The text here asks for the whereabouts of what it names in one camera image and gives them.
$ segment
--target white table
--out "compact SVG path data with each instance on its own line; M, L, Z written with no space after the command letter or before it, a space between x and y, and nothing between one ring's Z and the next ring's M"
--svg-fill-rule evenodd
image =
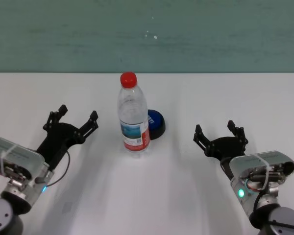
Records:
M117 117L119 74L0 74L0 137L35 149L49 111L81 126L92 110L99 129L69 151L66 177L21 216L24 235L255 235L215 159L193 142L200 123L211 140L245 128L246 153L279 150L294 160L294 74L139 74L164 135L141 159L123 149ZM67 165L64 157L53 180ZM0 177L0 193L7 179ZM294 174L279 202L294 209Z

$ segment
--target blue lid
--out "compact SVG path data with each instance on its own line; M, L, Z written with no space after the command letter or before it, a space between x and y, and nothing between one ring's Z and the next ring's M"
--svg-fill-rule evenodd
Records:
M162 136L166 130L166 124L161 113L152 109L148 109L148 121L150 139L154 140Z

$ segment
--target cable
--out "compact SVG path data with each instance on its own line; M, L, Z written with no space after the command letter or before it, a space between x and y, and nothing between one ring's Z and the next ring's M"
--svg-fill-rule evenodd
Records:
M271 170L271 167L270 167L269 163L265 159L260 157L259 155L254 154L254 156L259 158L259 160L261 160L266 165L266 169L267 169L266 170L266 179L265 179L263 187L261 188L261 190L264 190L268 184L268 181L269 181L269 171Z
M246 179L245 182L244 182L244 185L245 185L245 188L247 190L247 192L251 193L251 194L254 194L256 192L260 192L259 189L257 188L252 188L251 186L248 185L248 181L249 179Z
M71 162L71 156L70 156L70 154L69 154L68 151L67 151L67 154L68 154L68 157L69 157L69 161L68 161L68 166L67 166L67 168L65 169L64 174L63 174L58 180L56 180L56 181L54 181L53 183L47 185L46 187L50 187L50 186L55 185L56 183L58 183L60 180L63 179L63 177L64 177L64 176L66 175L66 173L68 172L68 169L69 169L69 166L70 166L70 162Z
M265 189L262 189L260 190L259 194L257 195L256 197L256 200L255 200L255 203L254 203L254 209L253 211L256 212L257 210L257 205L258 205L258 202L260 200L260 198L266 193L266 190Z

